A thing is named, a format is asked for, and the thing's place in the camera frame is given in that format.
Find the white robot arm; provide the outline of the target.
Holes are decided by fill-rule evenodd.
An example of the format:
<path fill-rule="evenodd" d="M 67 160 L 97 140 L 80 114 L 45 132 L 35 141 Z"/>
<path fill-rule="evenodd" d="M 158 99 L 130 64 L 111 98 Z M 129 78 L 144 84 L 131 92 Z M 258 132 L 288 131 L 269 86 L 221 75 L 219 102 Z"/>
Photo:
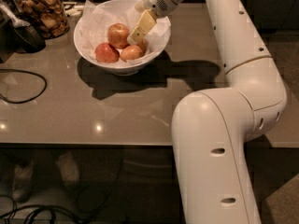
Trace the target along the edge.
<path fill-rule="evenodd" d="M 141 0 L 130 43 L 183 0 Z M 172 142 L 186 224 L 262 224 L 244 145 L 280 119 L 287 93 L 275 62 L 240 0 L 206 0 L 227 85 L 177 105 Z"/>

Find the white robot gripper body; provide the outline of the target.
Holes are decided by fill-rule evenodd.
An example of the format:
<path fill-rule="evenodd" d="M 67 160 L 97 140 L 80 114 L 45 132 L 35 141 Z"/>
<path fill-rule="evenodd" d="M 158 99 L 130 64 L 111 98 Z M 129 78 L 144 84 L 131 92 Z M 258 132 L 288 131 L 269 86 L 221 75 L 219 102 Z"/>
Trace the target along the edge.
<path fill-rule="evenodd" d="M 150 9 L 157 17 L 165 17 L 177 7 L 171 0 L 142 0 L 142 6 Z"/>

